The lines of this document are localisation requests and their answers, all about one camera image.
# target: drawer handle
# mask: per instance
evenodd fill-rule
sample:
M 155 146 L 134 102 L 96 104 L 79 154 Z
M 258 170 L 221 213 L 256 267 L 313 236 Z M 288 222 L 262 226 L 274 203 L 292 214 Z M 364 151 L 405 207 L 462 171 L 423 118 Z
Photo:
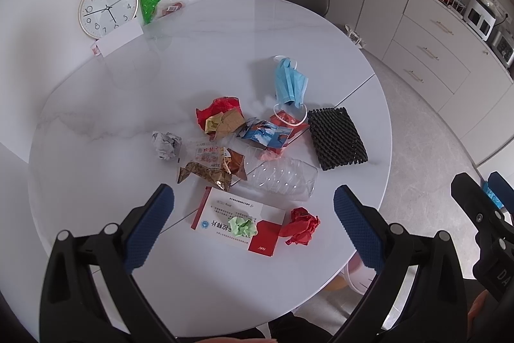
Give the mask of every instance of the drawer handle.
M 432 57 L 433 59 L 436 59 L 436 60 L 439 60 L 439 57 L 437 57 L 433 52 L 431 52 L 427 47 L 423 47 L 423 49 L 425 50 L 425 52 L 430 56 Z
M 450 31 L 441 21 L 435 21 L 443 30 L 445 30 L 448 34 L 453 35 L 453 32 Z
M 421 79 L 420 77 L 416 76 L 416 74 L 414 73 L 414 70 L 407 70 L 407 69 L 404 69 L 404 70 L 405 70 L 405 72 L 410 74 L 414 79 L 416 79 L 418 82 L 425 83 L 425 82 L 423 82 L 423 79 Z

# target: white cord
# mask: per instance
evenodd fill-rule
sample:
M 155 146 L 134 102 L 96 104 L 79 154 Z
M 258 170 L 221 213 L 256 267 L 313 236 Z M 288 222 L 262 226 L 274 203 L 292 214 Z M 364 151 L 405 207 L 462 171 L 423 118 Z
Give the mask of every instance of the white cord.
M 297 123 L 297 124 L 291 124 L 290 122 L 287 122 L 285 120 L 283 120 L 282 118 L 279 117 L 279 115 L 277 114 L 277 107 L 279 106 L 280 104 L 277 104 L 273 107 L 273 112 L 275 113 L 275 117 L 277 117 L 279 120 L 281 120 L 283 123 L 291 126 L 291 127 L 298 127 L 299 125 L 302 125 L 305 120 L 307 119 L 307 105 L 303 104 L 304 108 L 305 108 L 305 115 L 303 117 L 303 119 Z

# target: red paper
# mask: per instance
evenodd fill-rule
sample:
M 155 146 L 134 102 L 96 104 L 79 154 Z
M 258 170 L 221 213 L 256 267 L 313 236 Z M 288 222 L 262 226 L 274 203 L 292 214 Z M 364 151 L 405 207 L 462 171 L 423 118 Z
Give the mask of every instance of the red paper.
M 291 222 L 280 229 L 280 237 L 292 236 L 286 241 L 287 245 L 291 243 L 307 245 L 313 238 L 314 230 L 320 225 L 320 219 L 310 215 L 303 208 L 295 208 L 291 211 Z
M 241 115 L 243 115 L 243 112 L 241 111 L 241 106 L 239 105 L 238 98 L 232 96 L 222 96 L 212 101 L 212 104 L 209 108 L 205 108 L 202 110 L 196 108 L 196 119 L 201 129 L 205 131 L 205 122 L 207 118 L 212 117 L 213 115 L 217 115 L 219 113 L 226 113 L 232 108 L 237 108 Z
M 292 115 L 288 114 L 283 109 L 278 111 L 277 115 L 280 118 L 282 118 L 282 120 L 287 121 L 290 124 L 297 124 L 297 123 L 300 122 L 300 120 L 297 120 L 295 117 L 293 117 Z M 269 121 L 272 122 L 275 125 L 278 125 L 279 127 L 289 127 L 289 128 L 292 128 L 292 132 L 291 132 L 291 134 L 289 134 L 289 137 L 287 138 L 286 143 L 284 144 L 284 147 L 282 147 L 280 149 L 267 148 L 267 150 L 271 150 L 271 151 L 273 151 L 274 153 L 276 153 L 276 154 L 278 154 L 280 156 L 282 154 L 282 151 L 287 146 L 288 141 L 290 139 L 294 138 L 295 135 L 298 134 L 301 130 L 304 130 L 305 128 L 308 128 L 309 124 L 303 123 L 303 124 L 300 124 L 297 127 L 291 127 L 290 125 L 287 125 L 284 121 L 281 121 L 279 118 L 277 118 L 277 115 L 273 114 L 271 117 L 269 117 Z

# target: blue face mask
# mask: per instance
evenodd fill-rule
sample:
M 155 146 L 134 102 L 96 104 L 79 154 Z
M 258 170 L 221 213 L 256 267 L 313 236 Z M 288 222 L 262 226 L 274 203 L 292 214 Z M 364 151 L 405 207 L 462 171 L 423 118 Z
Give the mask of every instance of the blue face mask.
M 308 78 L 291 66 L 290 59 L 282 59 L 275 70 L 275 90 L 279 105 L 295 103 L 300 108 L 307 89 Z

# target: clear plastic bottle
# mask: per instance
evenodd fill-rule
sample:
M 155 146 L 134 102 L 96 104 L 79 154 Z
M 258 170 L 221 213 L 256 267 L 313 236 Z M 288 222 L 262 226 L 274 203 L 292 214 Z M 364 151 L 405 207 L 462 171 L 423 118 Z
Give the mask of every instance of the clear plastic bottle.
M 265 150 L 248 147 L 245 153 L 248 180 L 245 184 L 288 196 L 294 201 L 307 201 L 313 193 L 318 169 L 286 156 L 267 160 L 270 155 Z

